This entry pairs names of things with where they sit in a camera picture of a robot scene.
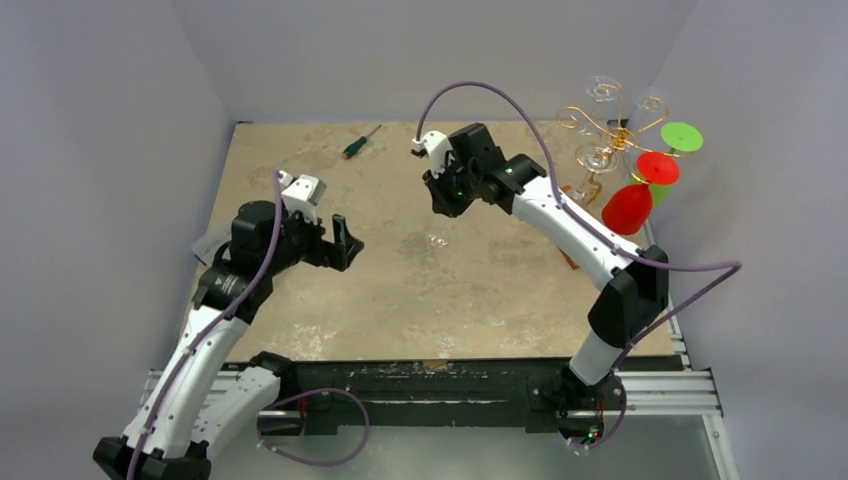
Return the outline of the clear tall flute glass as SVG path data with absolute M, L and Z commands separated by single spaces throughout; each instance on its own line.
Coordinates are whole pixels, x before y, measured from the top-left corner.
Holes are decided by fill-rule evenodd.
M 453 220 L 451 218 L 435 215 L 430 218 L 425 228 L 426 238 L 434 248 L 446 247 L 454 236 Z

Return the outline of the wooden rack base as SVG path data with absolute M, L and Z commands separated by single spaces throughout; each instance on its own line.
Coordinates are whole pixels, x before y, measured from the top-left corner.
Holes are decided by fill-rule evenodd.
M 562 191 L 563 191 L 563 194 L 569 200 L 570 205 L 572 207 L 574 207 L 575 209 L 582 209 L 584 207 L 583 202 L 582 202 L 582 200 L 583 200 L 583 197 L 582 197 L 583 191 L 582 190 L 580 190 L 577 187 L 574 187 L 573 185 L 565 185 L 562 188 Z M 569 240 L 568 242 L 563 243 L 559 247 L 559 249 L 560 249 L 560 252 L 563 255 L 563 257 L 565 258 L 568 266 L 572 270 L 579 270 L 580 264 L 579 264 L 579 261 L 576 259 L 575 255 L 574 255 L 574 246 L 572 245 L 572 241 Z

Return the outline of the gold wire glass rack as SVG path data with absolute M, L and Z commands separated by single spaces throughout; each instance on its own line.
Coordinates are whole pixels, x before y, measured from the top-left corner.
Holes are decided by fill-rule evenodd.
M 556 114 L 556 121 L 561 127 L 573 130 L 586 138 L 579 145 L 598 143 L 612 147 L 618 154 L 618 165 L 616 169 L 619 167 L 623 168 L 630 179 L 634 181 L 632 174 L 635 167 L 630 160 L 630 154 L 632 152 L 645 152 L 647 149 L 640 144 L 639 139 L 629 129 L 628 123 L 630 117 L 627 115 L 627 96 L 623 88 L 622 92 L 624 95 L 624 110 L 620 123 L 617 126 L 610 125 L 605 129 L 600 125 L 596 125 L 600 129 L 599 133 L 585 135 L 586 124 L 589 121 L 593 122 L 588 113 L 589 108 L 583 109 L 574 105 L 562 107 Z

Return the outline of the red plastic goblet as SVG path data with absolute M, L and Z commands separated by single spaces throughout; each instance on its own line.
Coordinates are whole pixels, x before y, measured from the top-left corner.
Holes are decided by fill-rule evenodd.
M 680 168 L 668 153 L 645 152 L 635 162 L 634 183 L 612 195 L 601 212 L 603 224 L 619 235 L 637 233 L 647 221 L 657 201 L 654 194 L 674 185 Z

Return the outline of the clear round wine glass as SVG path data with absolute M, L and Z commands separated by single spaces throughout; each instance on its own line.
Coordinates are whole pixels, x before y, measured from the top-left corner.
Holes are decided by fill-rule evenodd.
M 585 135 L 600 132 L 596 125 L 607 129 L 610 125 L 617 126 L 624 110 L 624 95 L 620 83 L 608 76 L 593 76 L 586 89 L 590 97 L 589 121 L 585 127 Z

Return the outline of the green plastic goblet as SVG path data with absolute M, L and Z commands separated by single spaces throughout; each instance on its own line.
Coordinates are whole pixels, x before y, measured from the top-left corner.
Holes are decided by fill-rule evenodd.
M 668 146 L 668 153 L 686 156 L 700 150 L 704 144 L 701 132 L 691 124 L 673 121 L 665 123 L 660 131 L 661 138 Z M 673 189 L 672 185 L 651 185 L 653 206 L 660 206 Z

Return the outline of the clear champagne flute with label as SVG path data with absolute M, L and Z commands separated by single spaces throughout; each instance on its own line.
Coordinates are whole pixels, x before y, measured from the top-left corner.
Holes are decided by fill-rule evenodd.
M 602 175 L 613 172 L 618 165 L 618 154 L 607 145 L 591 143 L 575 149 L 576 162 L 586 170 L 586 175 L 576 187 L 567 190 L 569 197 L 586 207 L 594 203 L 603 192 Z

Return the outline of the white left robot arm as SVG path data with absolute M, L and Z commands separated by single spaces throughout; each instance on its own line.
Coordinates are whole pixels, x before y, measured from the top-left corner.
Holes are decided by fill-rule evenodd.
M 266 406 L 297 399 L 292 361 L 263 352 L 219 399 L 208 396 L 226 358 L 273 291 L 273 278 L 304 262 L 345 271 L 364 244 L 341 215 L 334 238 L 293 201 L 252 201 L 203 273 L 180 341 L 153 392 L 118 437 L 102 438 L 94 462 L 111 479 L 207 479 L 213 462 Z

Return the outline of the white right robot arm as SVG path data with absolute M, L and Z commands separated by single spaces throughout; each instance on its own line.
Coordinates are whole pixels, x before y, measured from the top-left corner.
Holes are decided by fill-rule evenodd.
M 422 179 L 434 213 L 457 218 L 476 200 L 495 205 L 547 237 L 598 289 L 588 313 L 590 332 L 561 381 L 569 404 L 588 405 L 626 347 L 666 310 L 669 274 L 657 266 L 667 262 L 665 252 L 607 229 L 529 156 L 506 158 L 482 123 L 451 135 L 426 132 L 412 140 L 411 152 L 430 162 Z

